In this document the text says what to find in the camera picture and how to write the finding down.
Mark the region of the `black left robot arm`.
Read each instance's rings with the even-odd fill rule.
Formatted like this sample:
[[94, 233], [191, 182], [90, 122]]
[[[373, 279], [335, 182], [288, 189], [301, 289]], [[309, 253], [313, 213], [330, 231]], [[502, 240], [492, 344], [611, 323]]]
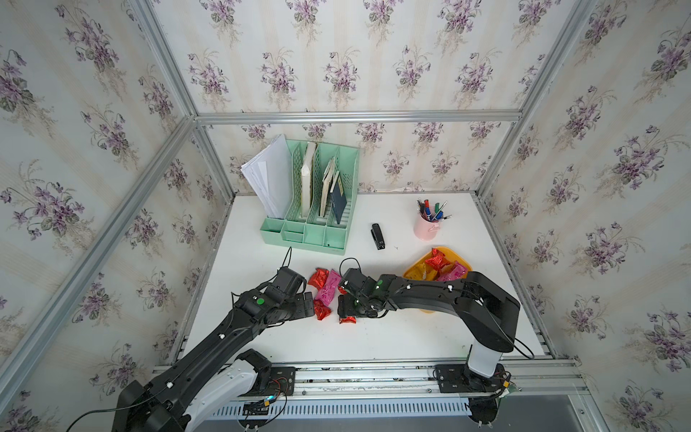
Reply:
[[268, 360], [254, 350], [240, 355], [230, 372], [221, 369], [265, 329], [314, 315], [311, 292], [287, 296], [253, 289], [243, 293], [226, 318], [192, 351], [149, 383], [133, 381], [118, 398], [113, 431], [193, 431], [233, 396], [255, 385]]

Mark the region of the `yellow tea bag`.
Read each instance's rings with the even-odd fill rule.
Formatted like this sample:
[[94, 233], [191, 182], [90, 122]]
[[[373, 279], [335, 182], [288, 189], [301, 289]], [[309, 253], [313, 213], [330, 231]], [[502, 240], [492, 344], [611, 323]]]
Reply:
[[435, 281], [437, 278], [437, 271], [435, 270], [429, 270], [429, 271], [424, 271], [422, 274], [422, 279], [424, 281]]

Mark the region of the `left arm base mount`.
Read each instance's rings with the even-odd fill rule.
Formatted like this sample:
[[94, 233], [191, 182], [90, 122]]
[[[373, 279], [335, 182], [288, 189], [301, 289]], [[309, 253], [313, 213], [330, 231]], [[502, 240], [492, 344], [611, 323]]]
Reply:
[[293, 395], [297, 372], [295, 367], [276, 366], [254, 349], [248, 349], [236, 359], [249, 363], [250, 369], [257, 375], [252, 387], [242, 397]]

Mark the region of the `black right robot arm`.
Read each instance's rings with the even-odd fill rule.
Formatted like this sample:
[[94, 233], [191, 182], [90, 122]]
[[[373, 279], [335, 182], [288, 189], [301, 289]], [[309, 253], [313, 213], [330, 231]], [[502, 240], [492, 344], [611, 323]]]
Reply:
[[405, 309], [455, 315], [473, 335], [467, 368], [477, 376], [494, 376], [502, 356], [515, 348], [521, 304], [480, 272], [453, 281], [419, 281], [389, 274], [374, 279], [350, 268], [338, 288], [342, 319], [380, 319]]

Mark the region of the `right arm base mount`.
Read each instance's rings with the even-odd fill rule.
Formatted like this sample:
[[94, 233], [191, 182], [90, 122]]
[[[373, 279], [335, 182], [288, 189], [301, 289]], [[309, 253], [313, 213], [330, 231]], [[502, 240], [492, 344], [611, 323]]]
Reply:
[[495, 394], [509, 388], [512, 375], [502, 364], [496, 365], [490, 377], [473, 372], [466, 364], [436, 365], [433, 378], [442, 393]]

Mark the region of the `pink tea bag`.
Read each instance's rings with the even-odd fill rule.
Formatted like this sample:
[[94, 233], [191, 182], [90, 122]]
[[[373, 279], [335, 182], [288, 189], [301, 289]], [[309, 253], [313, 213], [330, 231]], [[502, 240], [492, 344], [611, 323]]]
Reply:
[[448, 282], [463, 279], [469, 273], [466, 266], [458, 261], [452, 265], [444, 267], [441, 273], [437, 276], [437, 282]]
[[331, 269], [324, 286], [318, 290], [314, 300], [321, 302], [324, 306], [331, 305], [331, 302], [333, 302], [334, 298], [339, 293], [338, 286], [340, 285], [341, 279], [340, 273], [338, 273], [337, 270]]

